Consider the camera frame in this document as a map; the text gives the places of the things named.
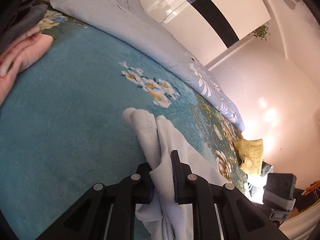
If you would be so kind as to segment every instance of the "floral bedspread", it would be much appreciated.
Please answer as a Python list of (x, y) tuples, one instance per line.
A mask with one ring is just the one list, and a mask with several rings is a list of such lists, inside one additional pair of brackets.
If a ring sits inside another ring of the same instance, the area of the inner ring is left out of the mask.
[(0, 116), (1, 210), (19, 239), (34, 240), (93, 184), (116, 184), (146, 161), (121, 118), (128, 107), (164, 115), (247, 193), (233, 147), (241, 134), (215, 107), (127, 43), (37, 3), (48, 4), (39, 25), (54, 41), (19, 74)]
[[(39, 25), (42, 32), (51, 35), (56, 42), (64, 38), (63, 26), (65, 25), (88, 27), (85, 23), (54, 10), (49, 0), (37, 0), (36, 3), (48, 5), (47, 13)], [(132, 67), (121, 61), (118, 64), (123, 68), (121, 76), (128, 82), (132, 82), (136, 89), (143, 90), (152, 97), (153, 104), (148, 106), (148, 110), (156, 116), (160, 114), (167, 116), (169, 113), (170, 120), (179, 119), (180, 121), (174, 125), (185, 135), (188, 142), (209, 161), (214, 159), (219, 172), (248, 196), (248, 190), (244, 186), (247, 180), (246, 174), (238, 166), (237, 153), (233, 146), (233, 141), (242, 137), (241, 132), (219, 113), (223, 109), (218, 111), (184, 83), (196, 98), (196, 103), (190, 104), (189, 109), (200, 135), (192, 135), (193, 130), (189, 129), (187, 132), (187, 129), (183, 128), (191, 116), (182, 111), (183, 107), (180, 107), (182, 95), (174, 84), (159, 76), (147, 75), (140, 67)], [(210, 158), (205, 148), (210, 149)]]

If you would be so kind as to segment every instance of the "pink towel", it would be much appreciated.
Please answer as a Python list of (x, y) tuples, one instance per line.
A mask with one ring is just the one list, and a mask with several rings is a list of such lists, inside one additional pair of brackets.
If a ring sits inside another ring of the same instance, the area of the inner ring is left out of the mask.
[(36, 27), (14, 40), (0, 55), (0, 105), (10, 92), (17, 74), (41, 58), (51, 46), (52, 37), (41, 34)]

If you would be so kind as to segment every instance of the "yellow knitted cloth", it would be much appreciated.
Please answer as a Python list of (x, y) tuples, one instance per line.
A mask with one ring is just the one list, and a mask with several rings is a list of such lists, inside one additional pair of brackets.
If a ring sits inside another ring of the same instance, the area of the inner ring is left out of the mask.
[(243, 160), (240, 168), (248, 175), (260, 176), (263, 160), (263, 141), (247, 141), (244, 139), (233, 142)]

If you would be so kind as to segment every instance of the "hanging plant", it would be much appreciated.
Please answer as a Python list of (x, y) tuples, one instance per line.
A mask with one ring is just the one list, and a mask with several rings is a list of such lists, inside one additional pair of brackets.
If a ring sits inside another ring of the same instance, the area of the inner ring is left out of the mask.
[(270, 35), (270, 33), (268, 32), (268, 27), (265, 25), (260, 26), (259, 28), (255, 29), (252, 33), (254, 37), (259, 37), (262, 39), (267, 40), (267, 34)]

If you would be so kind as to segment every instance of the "gray duvet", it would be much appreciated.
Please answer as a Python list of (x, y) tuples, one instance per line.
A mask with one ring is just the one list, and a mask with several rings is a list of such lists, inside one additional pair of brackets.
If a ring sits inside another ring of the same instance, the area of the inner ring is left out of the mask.
[(53, 8), (99, 28), (140, 50), (175, 74), (244, 131), (238, 109), (218, 82), (164, 27), (147, 15), (140, 0), (50, 0)]

